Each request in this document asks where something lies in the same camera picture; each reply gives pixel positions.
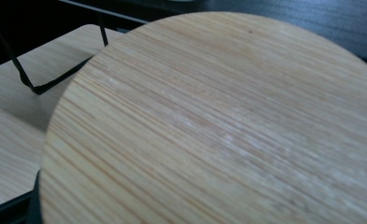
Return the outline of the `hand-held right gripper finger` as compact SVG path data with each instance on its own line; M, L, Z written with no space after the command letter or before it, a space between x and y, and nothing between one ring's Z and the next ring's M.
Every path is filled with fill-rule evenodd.
M29 202L25 224L43 224L41 214L40 190L39 190L40 176L41 172L38 171L35 177L34 189L32 191L32 196Z

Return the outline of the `glass jar pale contents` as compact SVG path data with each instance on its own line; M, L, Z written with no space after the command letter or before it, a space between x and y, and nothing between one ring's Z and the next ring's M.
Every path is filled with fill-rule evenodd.
M122 35L49 123L44 224L367 224L367 63L261 16Z

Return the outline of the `black shelf with metal legs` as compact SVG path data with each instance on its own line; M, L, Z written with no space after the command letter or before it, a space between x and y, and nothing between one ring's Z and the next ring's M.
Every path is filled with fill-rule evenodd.
M231 11L285 21L321 35L367 62L367 0L0 0L0 33L16 55L103 15L109 29L178 14ZM0 64L8 56L0 43Z

